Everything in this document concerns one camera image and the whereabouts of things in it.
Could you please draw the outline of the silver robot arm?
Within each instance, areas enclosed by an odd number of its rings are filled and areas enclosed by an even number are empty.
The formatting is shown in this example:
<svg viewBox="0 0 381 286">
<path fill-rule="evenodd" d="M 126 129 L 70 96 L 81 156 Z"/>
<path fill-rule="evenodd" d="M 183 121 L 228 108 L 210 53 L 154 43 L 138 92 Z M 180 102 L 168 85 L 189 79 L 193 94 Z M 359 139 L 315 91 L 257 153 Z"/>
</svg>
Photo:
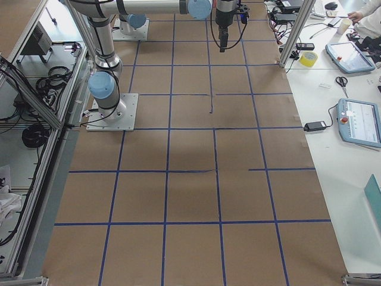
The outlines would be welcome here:
<svg viewBox="0 0 381 286">
<path fill-rule="evenodd" d="M 120 95 L 119 77 L 123 70 L 120 57 L 115 53 L 111 17 L 119 15 L 121 22 L 134 29 L 141 28 L 148 13 L 170 12 L 188 14 L 203 20 L 211 12 L 211 1 L 197 1 L 188 8 L 188 1 L 70 1 L 71 6 L 85 15 L 90 25 L 95 49 L 97 71 L 88 81 L 88 88 L 97 102 L 101 120 L 117 121 L 124 116 L 127 105 Z"/>
<path fill-rule="evenodd" d="M 204 20 L 210 16 L 212 9 L 216 9 L 215 22 L 218 25 L 217 45 L 220 52 L 230 47 L 229 26 L 234 15 L 239 12 L 237 1 L 116 1 L 116 14 L 189 14 L 196 20 Z"/>
</svg>

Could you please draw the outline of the metal base plate arm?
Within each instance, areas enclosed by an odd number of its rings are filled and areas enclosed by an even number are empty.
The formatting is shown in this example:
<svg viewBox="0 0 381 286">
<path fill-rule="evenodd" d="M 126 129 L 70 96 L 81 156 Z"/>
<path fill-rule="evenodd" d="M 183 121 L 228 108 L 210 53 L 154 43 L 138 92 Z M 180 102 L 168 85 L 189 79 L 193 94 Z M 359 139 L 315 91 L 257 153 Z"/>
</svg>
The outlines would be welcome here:
<svg viewBox="0 0 381 286">
<path fill-rule="evenodd" d="M 89 132 L 133 131 L 138 99 L 138 94 L 121 94 L 116 110 L 99 109 L 96 100 L 93 100 L 92 108 L 96 111 L 90 113 L 86 130 Z"/>
<path fill-rule="evenodd" d="M 112 28 L 113 40 L 117 42 L 147 41 L 149 30 L 149 19 L 146 19 L 142 27 L 134 28 L 128 22 L 120 22 L 117 18 Z"/>
</svg>

